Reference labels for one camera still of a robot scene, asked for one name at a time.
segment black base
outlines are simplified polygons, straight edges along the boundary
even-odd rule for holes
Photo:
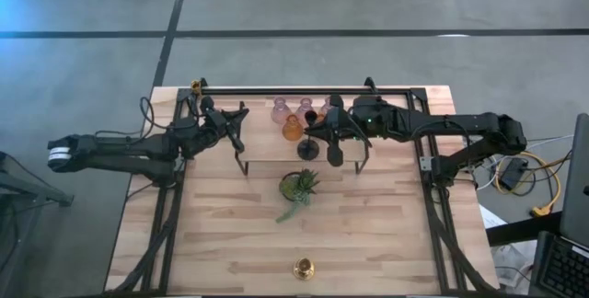
[[[306,139],[296,146],[296,152],[303,160],[313,160],[319,155],[319,144]]]

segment orange vase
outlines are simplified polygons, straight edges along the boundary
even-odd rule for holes
[[[296,115],[291,114],[286,118],[286,123],[283,126],[283,136],[291,142],[298,141],[303,136],[303,126]]]

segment yellow cable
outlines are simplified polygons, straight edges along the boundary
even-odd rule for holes
[[[559,163],[561,163],[562,161],[565,161],[566,160],[566,157],[564,157],[562,159],[559,159],[559,160],[556,160],[556,161],[553,161],[553,162],[547,164],[541,157],[539,157],[537,155],[534,155],[534,154],[531,154],[529,152],[522,152],[522,155],[529,156],[529,157],[532,157],[532,158],[536,159],[541,164],[541,166],[538,167],[538,168],[535,168],[532,171],[530,171],[530,173],[527,174],[527,176],[525,176],[525,178],[523,178],[519,183],[517,183],[517,185],[515,185],[515,187],[513,189],[511,189],[510,191],[503,191],[501,189],[501,185],[499,184],[499,172],[501,170],[502,162],[503,162],[503,160],[505,160],[505,159],[503,159],[502,161],[499,162],[499,164],[497,164],[497,167],[495,168],[495,174],[496,174],[495,175],[495,188],[497,188],[497,190],[501,194],[510,194],[510,193],[513,193],[516,189],[518,189],[519,187],[522,186],[522,183],[523,182],[525,182],[530,176],[534,175],[534,173],[536,171],[538,171],[540,169],[546,168],[550,172],[551,176],[554,177],[554,179],[556,180],[556,187],[557,187],[556,195],[554,196],[554,198],[547,205],[545,205],[543,207],[540,207],[540,208],[534,207],[532,209],[532,212],[536,216],[546,215],[546,214],[550,213],[550,208],[558,200],[558,198],[560,196],[560,189],[561,189],[559,175],[551,167],[552,166],[555,166],[555,165],[557,165]]]

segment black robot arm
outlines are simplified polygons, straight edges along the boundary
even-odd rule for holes
[[[506,115],[427,115],[418,110],[388,104],[379,96],[361,96],[347,111],[341,97],[331,96],[326,119],[306,128],[305,133],[329,144],[328,161],[333,166],[343,163],[339,140],[357,138],[372,146],[368,138],[391,138],[408,142],[424,135],[480,135],[482,139],[453,155],[439,155],[426,167],[432,171],[433,183],[448,187],[461,168],[477,165],[495,155],[517,155],[525,150],[526,140],[521,124]]]
[[[204,97],[202,125],[198,117],[188,116],[170,124],[165,133],[145,138],[69,135],[48,143],[48,165],[58,173],[96,168],[141,174],[156,186],[166,187],[176,182],[174,168],[180,154],[192,159],[226,136],[236,151],[244,151],[236,131],[249,110],[240,105],[240,110],[219,111],[209,97]]]

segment potted plant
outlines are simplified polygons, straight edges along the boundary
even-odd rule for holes
[[[290,210],[276,219],[276,223],[289,219],[302,206],[308,206],[311,202],[310,194],[315,194],[313,187],[319,183],[318,180],[315,180],[317,175],[317,172],[303,169],[300,172],[288,173],[283,177],[278,189],[293,205]]]

